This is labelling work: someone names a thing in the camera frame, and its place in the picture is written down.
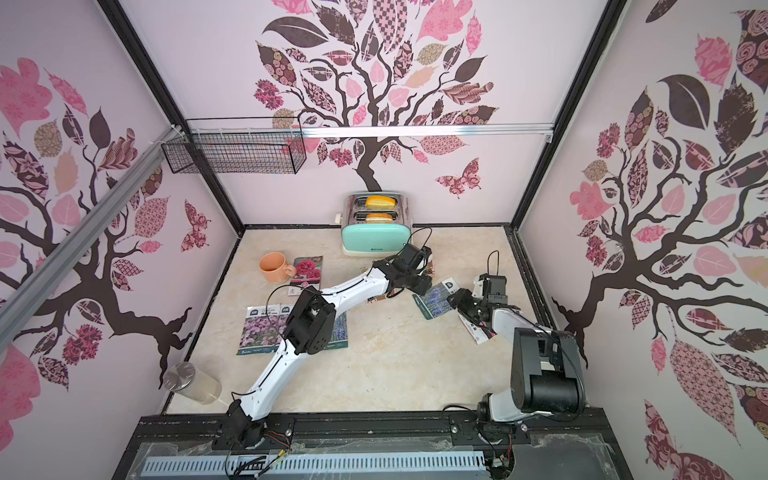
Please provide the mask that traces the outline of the pink cosmos seed packet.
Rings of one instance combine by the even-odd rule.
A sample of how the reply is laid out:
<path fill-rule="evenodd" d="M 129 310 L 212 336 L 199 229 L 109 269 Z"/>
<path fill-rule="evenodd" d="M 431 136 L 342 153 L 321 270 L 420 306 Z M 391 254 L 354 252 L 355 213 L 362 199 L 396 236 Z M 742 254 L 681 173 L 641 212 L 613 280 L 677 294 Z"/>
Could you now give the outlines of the pink cosmos seed packet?
<path fill-rule="evenodd" d="M 268 317 L 272 325 L 272 330 L 275 334 L 274 351 L 282 350 L 284 345 L 284 331 L 288 318 L 293 309 L 292 304 L 276 304 L 268 307 Z"/>

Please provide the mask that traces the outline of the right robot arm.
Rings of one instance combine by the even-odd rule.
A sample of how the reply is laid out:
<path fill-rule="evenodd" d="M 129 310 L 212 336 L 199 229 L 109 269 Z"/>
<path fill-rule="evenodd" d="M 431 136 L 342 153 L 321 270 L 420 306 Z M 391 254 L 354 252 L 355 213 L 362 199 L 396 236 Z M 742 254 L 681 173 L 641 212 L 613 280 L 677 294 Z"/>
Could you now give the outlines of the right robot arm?
<path fill-rule="evenodd" d="M 574 421 L 587 404 L 573 335 L 527 318 L 508 302 L 506 283 L 504 276 L 486 273 L 471 290 L 447 297 L 461 319 L 512 347 L 509 387 L 486 394 L 476 408 L 478 436 L 489 444 L 515 436 L 534 418 Z"/>

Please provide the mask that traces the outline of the lavender seed packet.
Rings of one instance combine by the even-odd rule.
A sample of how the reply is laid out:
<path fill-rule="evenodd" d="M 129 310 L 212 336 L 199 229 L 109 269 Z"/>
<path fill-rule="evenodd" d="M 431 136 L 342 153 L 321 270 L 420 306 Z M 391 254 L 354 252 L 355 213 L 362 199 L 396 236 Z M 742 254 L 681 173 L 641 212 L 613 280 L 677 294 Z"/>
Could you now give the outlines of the lavender seed packet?
<path fill-rule="evenodd" d="M 349 334 L 347 324 L 347 313 L 341 314 L 334 321 L 332 335 L 326 350 L 344 349 L 348 347 Z"/>
<path fill-rule="evenodd" d="M 413 294 L 412 298 L 422 316 L 433 320 L 453 310 L 448 297 L 458 290 L 457 282 L 449 277 L 433 285 L 424 295 Z"/>

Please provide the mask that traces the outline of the pink hollyhock seed packet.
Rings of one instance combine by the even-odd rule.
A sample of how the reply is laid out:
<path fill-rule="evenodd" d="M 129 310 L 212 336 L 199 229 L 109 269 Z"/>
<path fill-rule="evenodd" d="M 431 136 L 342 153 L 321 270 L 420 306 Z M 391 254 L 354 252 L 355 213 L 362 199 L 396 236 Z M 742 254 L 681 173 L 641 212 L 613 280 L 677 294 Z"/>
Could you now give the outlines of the pink hollyhock seed packet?
<path fill-rule="evenodd" d="M 477 345 L 487 342 L 496 335 L 485 322 L 473 323 L 461 313 L 458 314 L 458 318 Z"/>

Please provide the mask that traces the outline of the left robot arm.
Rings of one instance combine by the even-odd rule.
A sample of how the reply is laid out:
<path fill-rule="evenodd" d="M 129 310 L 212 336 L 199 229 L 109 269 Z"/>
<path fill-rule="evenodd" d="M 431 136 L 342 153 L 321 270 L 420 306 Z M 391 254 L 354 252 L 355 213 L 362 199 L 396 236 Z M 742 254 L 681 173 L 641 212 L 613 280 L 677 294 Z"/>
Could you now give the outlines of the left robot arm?
<path fill-rule="evenodd" d="M 249 391 L 237 393 L 213 441 L 215 450 L 246 449 L 264 437 L 264 420 L 299 367 L 323 351 L 336 319 L 376 296 L 403 290 L 418 295 L 432 286 L 426 269 L 431 249 L 405 244 L 399 252 L 376 260 L 366 272 L 334 287 L 307 287 L 290 311 L 274 356 Z"/>

